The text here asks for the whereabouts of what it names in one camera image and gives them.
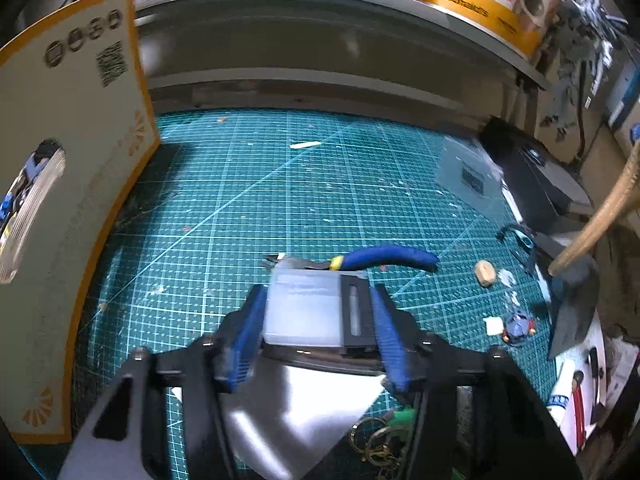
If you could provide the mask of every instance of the white tube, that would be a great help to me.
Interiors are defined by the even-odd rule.
[[[551,415],[554,422],[560,427],[564,414],[566,413],[566,407],[569,404],[569,397],[571,397],[571,381],[574,378],[575,363],[571,359],[567,359],[562,363],[560,369],[560,376],[558,381],[551,390],[551,396],[549,402],[546,404],[546,409]]]

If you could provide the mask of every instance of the printed icon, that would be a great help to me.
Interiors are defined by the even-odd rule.
[[[102,18],[94,18],[89,22],[89,38],[97,40],[104,32],[104,23]]]
[[[71,52],[77,52],[84,45],[84,32],[81,28],[76,27],[66,38],[66,43]]]
[[[49,68],[58,66],[65,57],[65,46],[60,41],[51,43],[44,53],[44,62]]]
[[[111,30],[118,28],[122,22],[122,13],[118,9],[113,9],[107,16],[107,20]]]

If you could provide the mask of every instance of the blue handle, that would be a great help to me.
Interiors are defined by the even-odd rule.
[[[380,265],[400,265],[421,270],[435,270],[438,257],[422,249],[400,245],[380,245],[356,249],[345,254],[340,270],[363,270]]]

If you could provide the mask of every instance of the pliers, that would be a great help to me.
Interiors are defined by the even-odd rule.
[[[382,265],[400,265],[413,269],[434,271],[437,269],[438,257],[430,251],[400,245],[381,245],[356,249],[351,253],[334,256],[326,262],[313,262],[284,253],[265,254],[264,264],[268,270],[284,260],[296,269],[314,270],[364,270]]]

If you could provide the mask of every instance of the cutting mat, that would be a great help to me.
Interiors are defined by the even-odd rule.
[[[80,322],[72,392],[77,428],[133,346],[166,351],[217,329],[254,283],[265,253],[325,260],[363,246],[434,251],[435,274],[370,272],[424,330],[484,350],[500,343],[482,318],[506,313],[507,288],[485,290],[480,259],[510,270],[525,310],[536,280],[495,240],[499,226],[435,182],[443,137],[404,124],[284,110],[214,110],[158,118],[163,144],[108,238]],[[298,142],[320,145],[300,150]],[[513,216],[504,205],[504,223]],[[541,397],[555,379],[549,325],[512,354]],[[381,396],[372,412],[393,405]],[[174,478],[185,479],[180,406],[170,396]]]

